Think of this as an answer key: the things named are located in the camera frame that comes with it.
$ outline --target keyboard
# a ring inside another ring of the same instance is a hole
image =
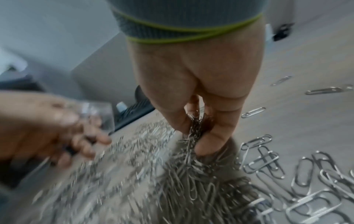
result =
[[[142,100],[115,116],[115,131],[155,110],[149,100]]]

